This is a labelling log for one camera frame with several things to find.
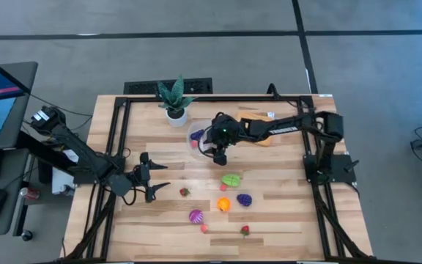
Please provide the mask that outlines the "white box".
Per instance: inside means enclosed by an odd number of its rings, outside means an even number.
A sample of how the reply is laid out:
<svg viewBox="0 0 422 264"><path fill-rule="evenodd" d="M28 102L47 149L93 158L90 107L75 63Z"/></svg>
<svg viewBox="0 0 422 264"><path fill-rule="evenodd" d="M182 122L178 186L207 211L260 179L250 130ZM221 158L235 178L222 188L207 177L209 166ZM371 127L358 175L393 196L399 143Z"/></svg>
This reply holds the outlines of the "white box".
<svg viewBox="0 0 422 264"><path fill-rule="evenodd" d="M75 193L74 177L56 167L52 168L51 192L55 195L73 196Z"/></svg>

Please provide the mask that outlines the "magenta red cabbage toy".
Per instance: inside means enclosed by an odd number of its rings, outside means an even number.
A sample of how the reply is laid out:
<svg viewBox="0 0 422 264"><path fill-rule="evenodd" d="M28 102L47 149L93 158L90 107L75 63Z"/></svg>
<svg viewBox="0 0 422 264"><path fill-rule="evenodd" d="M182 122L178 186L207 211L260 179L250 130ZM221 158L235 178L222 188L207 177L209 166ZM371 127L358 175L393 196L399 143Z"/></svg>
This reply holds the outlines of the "magenta red cabbage toy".
<svg viewBox="0 0 422 264"><path fill-rule="evenodd" d="M189 213L188 219L192 224L200 224L204 220L204 214L201 210L195 209Z"/></svg>

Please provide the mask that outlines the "clear plastic tupperware container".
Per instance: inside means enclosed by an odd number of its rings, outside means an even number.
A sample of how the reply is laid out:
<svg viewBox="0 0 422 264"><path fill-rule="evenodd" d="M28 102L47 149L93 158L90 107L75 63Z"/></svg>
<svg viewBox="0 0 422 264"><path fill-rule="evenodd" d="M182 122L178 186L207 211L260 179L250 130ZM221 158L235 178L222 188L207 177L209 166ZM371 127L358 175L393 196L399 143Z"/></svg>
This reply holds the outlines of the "clear plastic tupperware container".
<svg viewBox="0 0 422 264"><path fill-rule="evenodd" d="M186 139L187 139L187 146L188 146L188 150L189 150L189 153L191 154L191 156L193 157L193 158L195 158L196 160L205 160L207 157L205 156L205 155L203 155L202 153L201 153L201 151L202 151L202 144L204 143L204 142L206 142L206 140L207 139L203 139L202 137L200 138L200 140L198 140L197 142L199 143L199 145L198 145L198 147L196 147L196 148L192 148L191 147L191 145L190 145L190 143L193 141L193 140L191 140L190 139L190 135L193 133L193 132L196 132L196 131L198 131L198 130L201 130L201 129L206 129L207 127L209 127L209 126L211 126L212 125L212 122L211 122L211 120L200 120L200 121L195 121L195 122L192 122L191 124L190 124L190 126L189 126L189 128L188 128L188 132L187 132L187 135L186 135Z"/></svg>

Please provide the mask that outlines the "black floor vent grille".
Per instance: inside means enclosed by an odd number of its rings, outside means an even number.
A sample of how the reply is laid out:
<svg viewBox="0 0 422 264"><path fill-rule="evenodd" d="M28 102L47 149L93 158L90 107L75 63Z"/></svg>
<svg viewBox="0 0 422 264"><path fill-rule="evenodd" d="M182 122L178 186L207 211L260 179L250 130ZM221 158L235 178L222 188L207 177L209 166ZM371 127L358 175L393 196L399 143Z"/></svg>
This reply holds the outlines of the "black floor vent grille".
<svg viewBox="0 0 422 264"><path fill-rule="evenodd" d="M124 83L124 95L155 95L158 93L158 81L131 81ZM211 78L185 78L185 94L212 94Z"/></svg>

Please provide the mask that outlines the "grey office desk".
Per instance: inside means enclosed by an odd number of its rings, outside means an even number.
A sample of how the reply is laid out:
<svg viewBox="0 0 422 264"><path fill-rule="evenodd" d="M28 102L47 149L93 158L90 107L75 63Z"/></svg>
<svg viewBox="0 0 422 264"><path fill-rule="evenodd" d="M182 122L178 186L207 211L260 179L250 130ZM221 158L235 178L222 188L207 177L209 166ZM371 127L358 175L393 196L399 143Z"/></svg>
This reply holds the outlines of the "grey office desk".
<svg viewBox="0 0 422 264"><path fill-rule="evenodd" d="M37 72L38 64L36 62L20 62L11 64L2 64L2 68L13 75L17 80L21 81L29 91L32 90L34 79ZM16 99L13 108L5 122L0 136L8 136L10 139L0 139L1 144L12 144L17 141L15 138L16 132L21 129L22 119L27 107L29 96ZM19 190L21 186L27 186L26 180L23 177L31 176L30 169L26 171L26 165L29 160L28 149L6 149L0 151L0 189L5 189L7 192L7 199L1 207L0 212L0 235L5 235L10 231L13 220L15 226L12 235L15 237L21 236L23 233L23 226L26 220L28 205L24 204L24 199L21 200L19 208L18 204Z"/></svg>

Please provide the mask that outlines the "snake plant in white pot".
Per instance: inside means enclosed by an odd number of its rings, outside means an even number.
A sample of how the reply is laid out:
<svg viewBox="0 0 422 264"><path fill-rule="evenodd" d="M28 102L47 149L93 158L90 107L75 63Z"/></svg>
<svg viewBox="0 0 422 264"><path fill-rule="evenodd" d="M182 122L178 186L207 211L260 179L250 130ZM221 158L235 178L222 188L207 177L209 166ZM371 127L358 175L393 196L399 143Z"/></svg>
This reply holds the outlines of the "snake plant in white pot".
<svg viewBox="0 0 422 264"><path fill-rule="evenodd" d="M160 108L165 109L166 118L172 127L181 127L187 122L187 107L195 100L193 97L185 97L185 82L182 76L174 82L171 90L159 81L158 94L162 101Z"/></svg>

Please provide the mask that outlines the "red soda can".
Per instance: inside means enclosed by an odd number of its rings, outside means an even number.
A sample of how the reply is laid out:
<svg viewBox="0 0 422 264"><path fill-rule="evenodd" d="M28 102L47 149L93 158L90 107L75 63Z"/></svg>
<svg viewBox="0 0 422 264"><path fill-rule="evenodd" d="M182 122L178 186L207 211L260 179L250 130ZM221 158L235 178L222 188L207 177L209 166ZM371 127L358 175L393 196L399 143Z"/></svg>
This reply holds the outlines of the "red soda can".
<svg viewBox="0 0 422 264"><path fill-rule="evenodd" d="M39 199L40 191L32 187L24 187L20 190L20 195L25 199Z"/></svg>

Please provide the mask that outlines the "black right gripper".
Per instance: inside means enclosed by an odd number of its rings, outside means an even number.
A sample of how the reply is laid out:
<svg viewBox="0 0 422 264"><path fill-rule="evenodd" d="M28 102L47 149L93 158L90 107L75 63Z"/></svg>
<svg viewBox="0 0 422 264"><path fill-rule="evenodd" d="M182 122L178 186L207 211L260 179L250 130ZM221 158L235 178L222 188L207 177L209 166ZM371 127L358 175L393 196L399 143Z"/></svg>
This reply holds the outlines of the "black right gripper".
<svg viewBox="0 0 422 264"><path fill-rule="evenodd" d="M212 120L212 125L204 130L202 144L204 153L209 154L217 165L226 165L226 148L238 142L240 123L223 112L218 112Z"/></svg>

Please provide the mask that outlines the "green leafy vegetable toy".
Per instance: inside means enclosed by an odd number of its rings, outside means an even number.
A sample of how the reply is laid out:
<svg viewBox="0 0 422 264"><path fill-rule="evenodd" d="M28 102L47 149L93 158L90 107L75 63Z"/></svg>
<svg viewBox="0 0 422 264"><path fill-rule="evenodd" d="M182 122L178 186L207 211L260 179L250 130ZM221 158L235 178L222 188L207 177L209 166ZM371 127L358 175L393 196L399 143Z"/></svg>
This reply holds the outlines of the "green leafy vegetable toy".
<svg viewBox="0 0 422 264"><path fill-rule="evenodd" d="M221 178L221 182L226 186L238 187L240 185L241 179L239 175L227 174Z"/></svg>

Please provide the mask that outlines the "folded yellow cloth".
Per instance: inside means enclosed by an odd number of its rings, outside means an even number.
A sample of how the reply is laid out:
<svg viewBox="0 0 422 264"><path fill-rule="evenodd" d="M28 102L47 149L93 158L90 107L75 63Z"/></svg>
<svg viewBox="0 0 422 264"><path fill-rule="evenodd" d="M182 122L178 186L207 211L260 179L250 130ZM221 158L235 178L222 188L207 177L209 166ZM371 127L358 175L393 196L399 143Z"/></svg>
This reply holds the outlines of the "folded yellow cloth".
<svg viewBox="0 0 422 264"><path fill-rule="evenodd" d="M262 120L262 121L272 121L274 120L275 114L273 112L265 112L263 114L256 114L248 111L239 111L237 112L237 120L241 119L250 119L250 120ZM269 147L271 145L272 139L268 137L265 140L255 142L256 145Z"/></svg>

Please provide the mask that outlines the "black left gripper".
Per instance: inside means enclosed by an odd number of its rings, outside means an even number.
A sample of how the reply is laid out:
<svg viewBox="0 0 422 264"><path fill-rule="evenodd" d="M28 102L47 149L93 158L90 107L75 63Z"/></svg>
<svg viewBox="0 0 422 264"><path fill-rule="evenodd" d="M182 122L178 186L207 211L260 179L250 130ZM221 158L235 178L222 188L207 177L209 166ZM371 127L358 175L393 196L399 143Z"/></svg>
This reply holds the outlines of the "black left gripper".
<svg viewBox="0 0 422 264"><path fill-rule="evenodd" d="M160 183L157 185L150 186L149 185L149 180L150 180L149 171L167 169L167 166L156 164L153 160L150 160L148 153L141 153L139 161L140 161L140 164L139 164L138 178L145 190L145 201L147 203L150 203L152 201L152 194L155 194L155 192L158 191L159 189L169 185L169 183Z"/></svg>

